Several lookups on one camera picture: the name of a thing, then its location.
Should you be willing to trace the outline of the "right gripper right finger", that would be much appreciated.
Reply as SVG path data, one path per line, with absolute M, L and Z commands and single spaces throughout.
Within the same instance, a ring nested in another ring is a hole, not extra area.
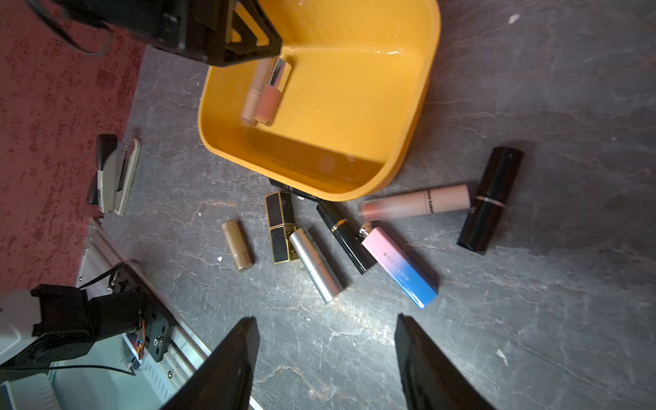
M 395 332 L 402 390 L 409 409 L 492 409 L 411 316 Z

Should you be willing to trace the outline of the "frosted peach lipstick tube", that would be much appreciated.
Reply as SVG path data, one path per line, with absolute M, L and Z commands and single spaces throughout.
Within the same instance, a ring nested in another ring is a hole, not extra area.
M 258 61 L 253 78 L 250 82 L 249 90 L 244 100 L 244 106 L 241 113 L 241 121 L 246 126 L 256 124 L 255 115 L 264 85 L 270 78 L 271 71 L 275 65 L 276 59 L 262 59 Z

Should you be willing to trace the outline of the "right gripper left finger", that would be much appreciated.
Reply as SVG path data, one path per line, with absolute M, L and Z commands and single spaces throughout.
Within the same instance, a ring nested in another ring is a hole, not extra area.
M 249 409 L 259 345 L 256 318 L 242 318 L 163 407 Z

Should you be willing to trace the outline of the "pale pink lip gloss tube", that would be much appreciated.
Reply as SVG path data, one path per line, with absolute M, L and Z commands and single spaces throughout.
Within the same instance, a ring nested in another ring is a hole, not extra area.
M 366 220 L 394 220 L 463 210 L 470 206 L 469 189 L 460 184 L 366 201 L 359 210 Z

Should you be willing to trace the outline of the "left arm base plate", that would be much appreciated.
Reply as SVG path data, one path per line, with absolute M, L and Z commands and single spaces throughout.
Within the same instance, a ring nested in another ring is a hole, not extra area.
M 150 285 L 126 262 L 114 266 L 110 275 L 114 293 L 130 292 L 137 301 L 137 326 L 128 339 L 141 363 L 148 355 L 155 362 L 163 360 L 173 339 L 176 324 L 173 314 L 150 288 Z

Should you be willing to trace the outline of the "pink blue gradient lipstick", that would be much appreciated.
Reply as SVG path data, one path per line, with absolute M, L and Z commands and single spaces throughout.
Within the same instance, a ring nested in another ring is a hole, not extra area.
M 435 285 L 382 228 L 367 222 L 360 227 L 360 236 L 364 248 L 419 309 L 437 298 Z

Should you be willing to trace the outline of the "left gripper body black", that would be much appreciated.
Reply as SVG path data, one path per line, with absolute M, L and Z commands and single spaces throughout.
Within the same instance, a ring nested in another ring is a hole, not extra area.
M 282 38 L 257 1 L 56 1 L 85 25 L 119 27 L 153 47 L 213 67 L 278 56 Z

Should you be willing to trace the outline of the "silver cap lip gloss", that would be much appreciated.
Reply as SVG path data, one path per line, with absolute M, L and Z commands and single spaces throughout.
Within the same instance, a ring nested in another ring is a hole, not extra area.
M 285 87 L 292 71 L 291 64 L 285 58 L 278 58 L 266 81 L 256 107 L 255 120 L 264 126 L 271 126 L 278 106 L 283 97 Z

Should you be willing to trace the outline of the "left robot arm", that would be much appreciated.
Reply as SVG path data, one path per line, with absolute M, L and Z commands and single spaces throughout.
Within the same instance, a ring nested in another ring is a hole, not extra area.
M 229 67 L 278 56 L 283 40 L 256 1 L 63 1 L 68 19 L 104 32 L 123 29 L 155 48 Z M 174 342 L 174 313 L 127 263 L 102 278 L 110 292 L 85 285 L 38 285 L 1 305 L 1 367 L 6 372 L 75 369 L 102 340 L 134 336 L 134 363 L 161 361 Z

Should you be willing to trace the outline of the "yellow storage tray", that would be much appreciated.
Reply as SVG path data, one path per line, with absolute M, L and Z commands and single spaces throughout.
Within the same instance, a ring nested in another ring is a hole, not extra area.
M 241 113 L 256 64 L 210 68 L 207 150 L 333 202 L 386 187 L 420 117 L 440 39 L 435 1 L 265 1 L 291 66 L 271 125 Z

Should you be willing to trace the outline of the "black round lipstick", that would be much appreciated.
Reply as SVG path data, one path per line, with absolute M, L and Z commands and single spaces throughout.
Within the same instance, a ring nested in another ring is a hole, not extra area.
M 493 148 L 457 241 L 461 248 L 480 255 L 486 253 L 507 208 L 523 159 L 522 150 L 508 146 Z

